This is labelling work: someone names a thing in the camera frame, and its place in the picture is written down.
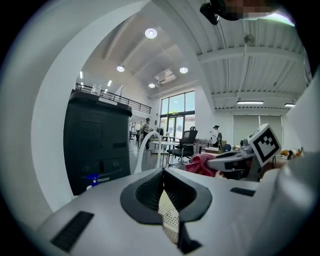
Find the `metal railing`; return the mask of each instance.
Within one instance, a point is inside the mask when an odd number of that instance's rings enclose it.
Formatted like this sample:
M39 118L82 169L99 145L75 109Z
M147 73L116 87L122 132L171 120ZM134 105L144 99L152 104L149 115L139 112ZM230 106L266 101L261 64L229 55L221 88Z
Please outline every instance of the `metal railing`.
M75 90L78 91L78 92L83 92L83 93L89 94L89 93L91 93L92 87L76 83L75 84ZM114 101L114 102L119 102L119 103L124 104L124 105L128 105L129 107L131 107L133 110L136 110L136 111L140 111L140 112L147 113L147 114L151 113L151 107L150 106L141 104L141 103L136 102L136 101L134 101L132 99L128 99L128 98L116 95L114 93L111 93L111 92L105 92L105 91L102 90L100 92L100 97L102 97L104 99L108 99L108 100Z

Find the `red cloth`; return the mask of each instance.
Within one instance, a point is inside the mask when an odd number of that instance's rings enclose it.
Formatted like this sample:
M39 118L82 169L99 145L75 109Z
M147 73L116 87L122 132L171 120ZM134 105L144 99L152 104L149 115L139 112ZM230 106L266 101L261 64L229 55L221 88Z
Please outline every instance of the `red cloth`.
M211 170L206 166L206 161L215 159L213 154L202 153L196 154L191 158L191 163L185 165L186 171L190 173L216 177L226 178L224 173L219 170Z

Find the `blue object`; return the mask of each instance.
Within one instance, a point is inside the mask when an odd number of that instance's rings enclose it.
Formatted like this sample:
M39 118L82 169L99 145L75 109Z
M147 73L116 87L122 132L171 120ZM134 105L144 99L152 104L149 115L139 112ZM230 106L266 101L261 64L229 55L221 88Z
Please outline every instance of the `blue object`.
M223 146L223 152L228 152L231 151L231 145L230 144L225 144Z
M86 178L91 180L91 186L92 187L98 185L99 174L93 173L93 174L90 174L90 175L86 176Z

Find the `office chair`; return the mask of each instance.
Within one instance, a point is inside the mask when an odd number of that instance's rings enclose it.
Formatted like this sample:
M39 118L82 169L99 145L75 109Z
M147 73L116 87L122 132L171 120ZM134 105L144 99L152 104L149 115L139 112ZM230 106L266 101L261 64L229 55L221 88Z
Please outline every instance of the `office chair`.
M171 164L170 166L185 165L183 163L184 157L191 159L194 155L194 142L196 140L197 130L186 130L180 139L179 145L175 149L168 149L167 152L175 157L179 157L179 163Z

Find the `window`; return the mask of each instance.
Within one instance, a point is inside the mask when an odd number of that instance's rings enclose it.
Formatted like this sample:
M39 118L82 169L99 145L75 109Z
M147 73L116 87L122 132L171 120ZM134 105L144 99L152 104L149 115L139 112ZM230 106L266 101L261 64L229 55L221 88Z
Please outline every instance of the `window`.
M165 98L162 100L161 115L168 113L168 104L169 104L169 98Z
M165 135L166 130L167 130L167 118L166 117L162 117L160 119L160 127L163 128L163 132L164 132L164 135Z
M164 98L161 102L160 127L171 137L182 138L184 131L195 126L195 92Z
M184 120L184 130L185 131L190 131L190 127L196 126L196 115L194 114L189 114L185 116Z
M185 111L196 110L195 92L191 91L185 94Z
M169 98L169 114L185 111L185 94Z
M144 122L133 122L131 124L131 132L136 133L137 131L140 130L140 128L144 125Z

